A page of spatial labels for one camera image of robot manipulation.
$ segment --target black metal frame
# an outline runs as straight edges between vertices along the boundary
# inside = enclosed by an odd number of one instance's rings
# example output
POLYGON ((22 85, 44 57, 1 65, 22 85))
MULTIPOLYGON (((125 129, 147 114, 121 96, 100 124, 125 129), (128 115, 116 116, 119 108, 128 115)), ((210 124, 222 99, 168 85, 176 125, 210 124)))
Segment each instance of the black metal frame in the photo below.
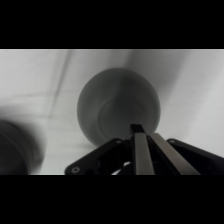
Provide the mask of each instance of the black metal frame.
MULTIPOLYGON (((178 166, 172 163, 155 143, 153 136, 147 136, 141 125, 131 125, 132 137, 130 140, 113 139, 96 149, 92 153, 73 163, 65 170, 66 175, 112 175, 119 171, 117 175, 141 175, 147 174, 147 170, 138 170, 138 164, 146 164, 151 160, 153 173, 155 175, 183 175, 178 166), (149 159, 137 158, 136 135, 143 134, 148 143, 149 159)), ((201 175, 224 175, 224 159, 203 151, 194 146, 180 142, 176 139, 169 139, 166 144, 186 162, 195 174, 201 175)))

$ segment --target screw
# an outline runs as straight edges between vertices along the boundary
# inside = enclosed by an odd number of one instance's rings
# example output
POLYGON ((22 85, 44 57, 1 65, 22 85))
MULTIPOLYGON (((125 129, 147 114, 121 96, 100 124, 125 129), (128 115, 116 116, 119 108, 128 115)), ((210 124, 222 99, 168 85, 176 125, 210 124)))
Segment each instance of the screw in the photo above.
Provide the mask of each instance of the screw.
POLYGON ((79 173, 80 172, 80 168, 79 167, 74 167, 73 169, 72 169, 72 173, 73 174, 77 174, 77 173, 79 173))

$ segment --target blurry object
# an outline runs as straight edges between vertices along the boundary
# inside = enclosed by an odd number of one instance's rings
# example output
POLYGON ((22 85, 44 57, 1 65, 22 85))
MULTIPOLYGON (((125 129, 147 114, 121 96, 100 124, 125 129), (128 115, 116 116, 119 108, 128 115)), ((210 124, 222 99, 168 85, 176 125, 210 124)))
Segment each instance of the blurry object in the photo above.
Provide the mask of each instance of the blurry object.
POLYGON ((131 125, 132 137, 113 139, 73 163, 66 175, 224 175, 224 159, 131 125))
POLYGON ((19 106, 0 108, 0 175, 38 174, 44 142, 38 125, 19 106))
POLYGON ((160 103, 152 85, 122 68, 94 76, 78 101, 78 121, 87 139, 100 146, 113 138, 129 138, 129 126, 142 124, 153 133, 160 120, 160 103))

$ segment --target black bracket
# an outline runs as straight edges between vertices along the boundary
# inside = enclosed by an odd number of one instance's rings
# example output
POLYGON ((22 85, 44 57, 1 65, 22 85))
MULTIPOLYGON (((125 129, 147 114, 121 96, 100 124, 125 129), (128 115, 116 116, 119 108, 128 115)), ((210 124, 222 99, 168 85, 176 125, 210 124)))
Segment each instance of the black bracket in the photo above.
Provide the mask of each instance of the black bracket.
POLYGON ((224 159, 131 125, 130 140, 113 139, 73 163, 66 175, 224 175, 224 159))

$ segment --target metal bar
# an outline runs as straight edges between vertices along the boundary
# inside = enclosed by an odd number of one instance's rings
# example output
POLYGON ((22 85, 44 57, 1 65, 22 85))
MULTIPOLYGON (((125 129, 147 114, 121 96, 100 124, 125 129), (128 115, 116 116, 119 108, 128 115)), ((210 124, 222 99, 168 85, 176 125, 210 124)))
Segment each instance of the metal bar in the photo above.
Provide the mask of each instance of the metal bar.
POLYGON ((181 175, 200 175, 200 173, 159 134, 152 134, 150 137, 181 175))
POLYGON ((145 133, 135 133, 136 175, 155 175, 145 133))

